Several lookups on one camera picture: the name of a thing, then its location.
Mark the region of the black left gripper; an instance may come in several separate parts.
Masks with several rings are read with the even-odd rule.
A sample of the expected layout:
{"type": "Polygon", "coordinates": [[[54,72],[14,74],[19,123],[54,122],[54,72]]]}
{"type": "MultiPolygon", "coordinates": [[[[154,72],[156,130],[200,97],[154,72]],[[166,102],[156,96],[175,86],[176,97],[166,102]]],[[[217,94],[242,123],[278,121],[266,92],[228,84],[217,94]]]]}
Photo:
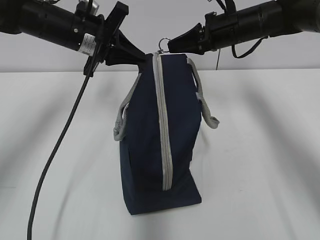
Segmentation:
{"type": "Polygon", "coordinates": [[[83,68],[85,76],[93,76],[99,63],[106,66],[135,65],[138,73],[146,67],[147,55],[132,44],[119,30],[129,6],[117,1],[107,17],[100,15],[76,15],[73,17],[73,41],[75,51],[88,56],[83,68]]]}

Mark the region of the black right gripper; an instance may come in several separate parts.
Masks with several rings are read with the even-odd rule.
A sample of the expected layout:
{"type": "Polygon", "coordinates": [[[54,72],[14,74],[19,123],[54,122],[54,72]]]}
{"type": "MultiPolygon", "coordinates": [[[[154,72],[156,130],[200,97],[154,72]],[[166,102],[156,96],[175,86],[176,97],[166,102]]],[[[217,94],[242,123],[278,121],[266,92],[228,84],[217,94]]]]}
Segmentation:
{"type": "Polygon", "coordinates": [[[170,53],[198,53],[204,55],[240,43],[239,13],[207,13],[205,25],[196,24],[186,33],[169,40],[170,53]]]}

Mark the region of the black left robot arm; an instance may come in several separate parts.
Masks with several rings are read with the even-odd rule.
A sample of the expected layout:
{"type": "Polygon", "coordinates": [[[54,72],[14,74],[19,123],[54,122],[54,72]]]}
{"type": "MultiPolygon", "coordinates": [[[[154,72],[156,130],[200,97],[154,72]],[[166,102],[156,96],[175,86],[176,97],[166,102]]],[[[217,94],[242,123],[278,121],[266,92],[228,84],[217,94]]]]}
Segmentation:
{"type": "Polygon", "coordinates": [[[133,45],[120,26],[129,14],[118,1],[107,17],[97,15],[94,0],[80,0],[75,12],[56,6],[55,0],[2,0],[0,31],[25,33],[88,56],[83,69],[92,77],[99,64],[136,65],[142,69],[146,54],[133,45]]]}

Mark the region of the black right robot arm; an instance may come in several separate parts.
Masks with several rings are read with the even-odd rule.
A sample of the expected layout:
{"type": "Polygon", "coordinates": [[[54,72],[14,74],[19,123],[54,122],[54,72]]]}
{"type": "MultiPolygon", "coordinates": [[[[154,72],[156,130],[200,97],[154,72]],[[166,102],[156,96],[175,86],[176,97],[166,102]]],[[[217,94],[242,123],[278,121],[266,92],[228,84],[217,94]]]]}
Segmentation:
{"type": "Polygon", "coordinates": [[[209,12],[204,16],[204,25],[198,23],[169,40],[170,53],[204,55],[231,47],[233,57],[242,59],[264,39],[320,31],[318,0],[270,0],[241,10],[236,9],[232,0],[217,3],[223,13],[209,12]]]}

